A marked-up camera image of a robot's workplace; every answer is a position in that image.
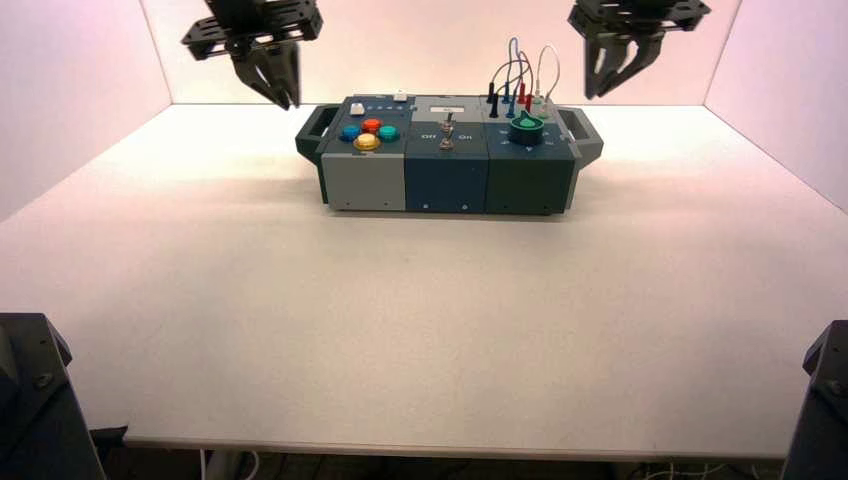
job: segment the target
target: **robotic arm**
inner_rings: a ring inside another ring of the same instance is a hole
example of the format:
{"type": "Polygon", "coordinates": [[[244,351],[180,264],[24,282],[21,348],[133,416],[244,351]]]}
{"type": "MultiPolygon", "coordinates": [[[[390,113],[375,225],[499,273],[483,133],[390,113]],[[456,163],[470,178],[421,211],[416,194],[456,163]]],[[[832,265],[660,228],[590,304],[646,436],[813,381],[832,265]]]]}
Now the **robotic arm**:
{"type": "Polygon", "coordinates": [[[236,75],[285,110],[300,106],[297,42],[315,40],[324,21],[315,0],[206,0],[213,17],[183,38],[195,60],[229,53],[236,75]]]}
{"type": "Polygon", "coordinates": [[[649,67],[665,32],[690,32],[708,13],[700,0],[577,0],[568,22],[585,38],[586,98],[603,97],[649,67]],[[630,43],[638,50],[625,65],[630,43]]]}
{"type": "MultiPolygon", "coordinates": [[[[288,110],[300,105],[297,42],[315,40],[316,0],[205,0],[213,17],[183,38],[196,60],[228,53],[236,75],[288,110]]],[[[692,31],[710,8],[700,0],[576,0],[568,19],[585,38],[586,98],[602,97],[650,66],[665,33],[692,31]],[[630,43],[636,56],[625,65],[630,43]]]]}

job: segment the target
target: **screw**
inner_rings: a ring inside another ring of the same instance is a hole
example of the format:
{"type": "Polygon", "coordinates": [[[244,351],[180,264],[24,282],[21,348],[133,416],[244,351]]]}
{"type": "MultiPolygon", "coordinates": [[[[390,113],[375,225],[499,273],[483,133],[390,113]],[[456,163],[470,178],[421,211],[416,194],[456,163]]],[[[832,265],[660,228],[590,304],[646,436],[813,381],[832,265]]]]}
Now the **screw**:
{"type": "Polygon", "coordinates": [[[848,388],[838,380],[828,380],[827,387],[830,389],[830,393],[839,398],[848,397],[848,388]]]}
{"type": "Polygon", "coordinates": [[[36,390],[41,390],[47,385],[53,383],[53,374],[52,373],[42,373],[41,375],[32,379],[32,385],[36,390]]]}

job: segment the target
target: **white label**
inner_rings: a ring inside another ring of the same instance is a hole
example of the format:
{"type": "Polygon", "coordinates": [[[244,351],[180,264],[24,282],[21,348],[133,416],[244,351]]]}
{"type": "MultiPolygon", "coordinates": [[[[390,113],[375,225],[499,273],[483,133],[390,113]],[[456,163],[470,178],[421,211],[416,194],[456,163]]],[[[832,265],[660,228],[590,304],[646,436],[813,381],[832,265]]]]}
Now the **white label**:
{"type": "Polygon", "coordinates": [[[430,113],[465,113],[465,107],[430,107],[430,113]]]}

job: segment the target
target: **white table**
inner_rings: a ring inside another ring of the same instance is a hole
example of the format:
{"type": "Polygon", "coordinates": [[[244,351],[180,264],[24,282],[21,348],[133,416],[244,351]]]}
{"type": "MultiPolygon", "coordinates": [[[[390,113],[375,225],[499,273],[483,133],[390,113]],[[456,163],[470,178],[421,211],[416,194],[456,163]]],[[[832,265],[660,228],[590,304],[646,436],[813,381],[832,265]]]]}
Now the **white table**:
{"type": "Polygon", "coordinates": [[[309,108],[174,106],[0,224],[92,428],[135,445],[781,457],[848,217],[700,107],[586,109],[550,218],[334,213],[309,108]]]}

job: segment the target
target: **black handle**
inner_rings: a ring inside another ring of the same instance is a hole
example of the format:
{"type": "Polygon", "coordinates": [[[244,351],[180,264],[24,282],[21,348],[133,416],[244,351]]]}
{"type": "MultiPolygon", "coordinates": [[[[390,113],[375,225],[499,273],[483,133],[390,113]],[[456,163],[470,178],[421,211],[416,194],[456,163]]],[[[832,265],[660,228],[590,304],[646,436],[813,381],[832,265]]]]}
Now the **black handle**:
{"type": "Polygon", "coordinates": [[[318,105],[295,137],[297,151],[316,166],[321,163],[318,145],[324,139],[324,131],[333,123],[340,104],[318,105]]]}
{"type": "Polygon", "coordinates": [[[604,150],[604,140],[595,130],[592,122],[579,108],[558,108],[559,116],[565,122],[565,126],[574,136],[574,143],[583,157],[578,162],[577,168],[581,169],[589,165],[601,156],[604,150]]]}

